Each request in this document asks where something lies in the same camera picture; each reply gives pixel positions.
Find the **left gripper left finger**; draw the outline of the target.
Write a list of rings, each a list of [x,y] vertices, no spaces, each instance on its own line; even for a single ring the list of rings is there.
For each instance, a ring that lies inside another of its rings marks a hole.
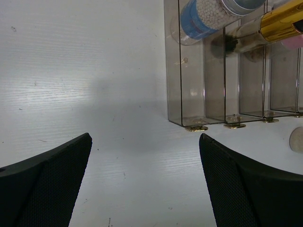
[[[0,169],[2,227],[67,227],[92,148],[84,133]]]

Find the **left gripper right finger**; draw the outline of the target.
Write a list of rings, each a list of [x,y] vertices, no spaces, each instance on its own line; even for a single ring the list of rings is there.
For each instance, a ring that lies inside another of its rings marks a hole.
[[[301,227],[303,177],[280,170],[203,133],[200,157],[218,227]]]

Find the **black-gold cap spice bottle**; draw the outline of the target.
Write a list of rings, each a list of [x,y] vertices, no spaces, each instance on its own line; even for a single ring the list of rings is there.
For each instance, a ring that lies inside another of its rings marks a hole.
[[[303,34],[303,2],[289,0],[264,15],[215,37],[213,56],[240,54]]]

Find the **silver-lid blue-label bottle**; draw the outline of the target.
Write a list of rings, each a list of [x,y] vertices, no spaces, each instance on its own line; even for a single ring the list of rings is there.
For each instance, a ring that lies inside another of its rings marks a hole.
[[[264,0],[190,0],[170,24],[181,45],[193,45],[259,9]]]

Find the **pink-lid spice jar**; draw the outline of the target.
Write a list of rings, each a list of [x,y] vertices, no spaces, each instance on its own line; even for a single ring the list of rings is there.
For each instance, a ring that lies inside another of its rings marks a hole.
[[[303,46],[303,36],[298,35],[291,38],[284,39],[264,47],[248,51],[244,53],[246,59],[251,62],[258,62],[263,60],[264,54],[268,59],[282,55],[283,53],[297,50]]]

